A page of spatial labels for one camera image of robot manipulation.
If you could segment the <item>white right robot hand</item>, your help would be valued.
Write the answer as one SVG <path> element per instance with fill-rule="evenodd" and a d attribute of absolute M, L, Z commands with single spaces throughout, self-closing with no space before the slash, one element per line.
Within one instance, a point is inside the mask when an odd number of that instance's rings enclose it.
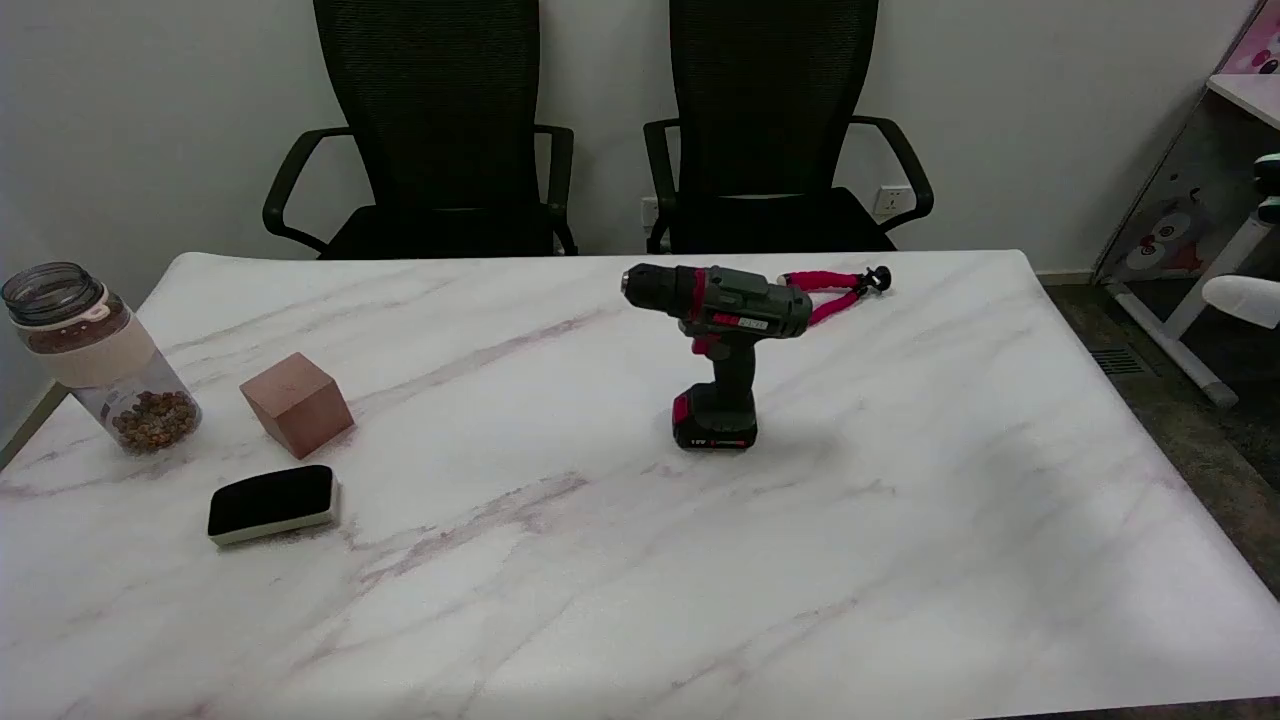
<path fill-rule="evenodd" d="M 1253 164 L 1254 190 L 1261 201 L 1256 208 L 1260 222 L 1277 228 L 1279 222 L 1279 155 L 1257 158 Z M 1274 331 L 1279 324 L 1279 288 L 1276 281 L 1226 274 L 1210 279 L 1201 297 L 1212 307 L 1253 325 Z"/>

